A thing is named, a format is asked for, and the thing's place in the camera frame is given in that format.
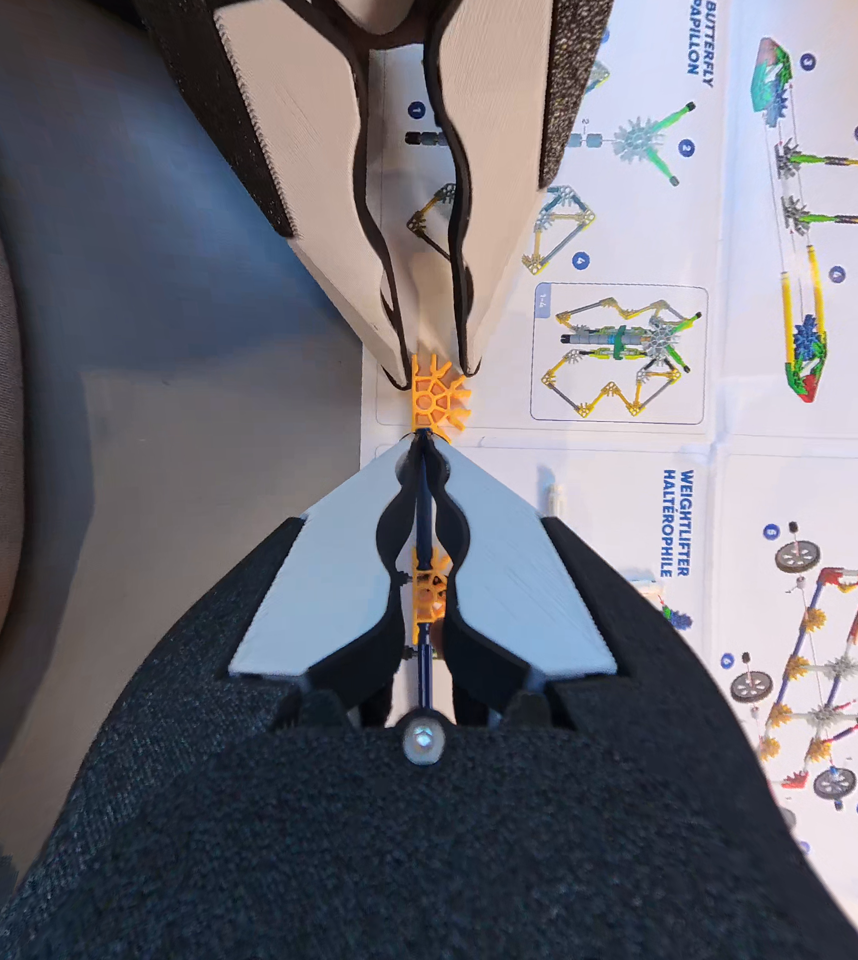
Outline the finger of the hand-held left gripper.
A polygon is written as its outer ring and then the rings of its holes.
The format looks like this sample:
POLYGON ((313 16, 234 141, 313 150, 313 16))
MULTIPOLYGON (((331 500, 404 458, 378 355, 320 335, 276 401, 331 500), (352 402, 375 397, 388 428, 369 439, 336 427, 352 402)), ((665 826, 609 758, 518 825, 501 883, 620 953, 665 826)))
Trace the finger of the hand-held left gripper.
POLYGON ((540 160, 551 1, 442 2, 427 87, 456 170, 448 227, 459 365, 478 370, 545 197, 540 160))
POLYGON ((386 241, 366 203, 367 51, 411 2, 250 1, 214 13, 293 230, 290 246, 399 389, 411 357, 386 241))

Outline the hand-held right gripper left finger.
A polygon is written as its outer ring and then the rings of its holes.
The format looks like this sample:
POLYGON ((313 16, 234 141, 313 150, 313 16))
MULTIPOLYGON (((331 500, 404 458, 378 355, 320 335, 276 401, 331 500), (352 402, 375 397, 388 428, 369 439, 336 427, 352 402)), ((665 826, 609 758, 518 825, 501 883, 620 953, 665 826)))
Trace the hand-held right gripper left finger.
POLYGON ((422 439, 404 438, 317 501, 228 666, 232 677, 336 693, 383 727, 406 645, 397 558, 409 540, 422 439))

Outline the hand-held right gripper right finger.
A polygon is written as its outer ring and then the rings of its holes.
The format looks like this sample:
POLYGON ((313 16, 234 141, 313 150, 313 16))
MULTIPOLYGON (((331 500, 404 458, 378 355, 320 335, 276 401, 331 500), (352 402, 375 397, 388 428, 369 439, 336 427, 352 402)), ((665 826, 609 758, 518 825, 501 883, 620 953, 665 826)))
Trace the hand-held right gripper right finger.
POLYGON ((503 714, 520 690, 616 674, 541 515, 444 441, 426 438, 426 474, 452 560, 444 653, 455 685, 503 714))

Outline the orange fan-shaped connector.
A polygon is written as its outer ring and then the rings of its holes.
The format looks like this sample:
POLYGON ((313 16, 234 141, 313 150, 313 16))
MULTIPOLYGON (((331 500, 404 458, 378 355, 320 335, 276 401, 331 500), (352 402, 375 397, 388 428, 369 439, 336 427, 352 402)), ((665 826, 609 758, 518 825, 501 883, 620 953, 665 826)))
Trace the orange fan-shaped connector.
POLYGON ((454 371, 452 362, 441 363, 436 354, 425 365, 417 353, 411 355, 411 373, 411 432, 427 430, 451 442, 471 414, 465 375, 454 371))
POLYGON ((420 627, 431 626, 445 616, 447 579, 451 570, 450 557, 433 547, 428 569, 418 567, 418 555, 412 549, 412 645, 419 645, 420 627))

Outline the white printed instruction sheet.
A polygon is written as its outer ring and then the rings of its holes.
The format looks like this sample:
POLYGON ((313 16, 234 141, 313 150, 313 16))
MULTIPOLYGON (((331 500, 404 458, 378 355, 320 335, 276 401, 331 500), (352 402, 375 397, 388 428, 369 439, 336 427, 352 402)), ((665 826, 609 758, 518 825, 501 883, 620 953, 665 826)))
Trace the white printed instruction sheet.
MULTIPOLYGON (((456 365, 455 167, 422 53, 372 57, 370 195, 456 365)), ((702 657, 858 903, 858 2, 616 2, 453 442, 702 657)))

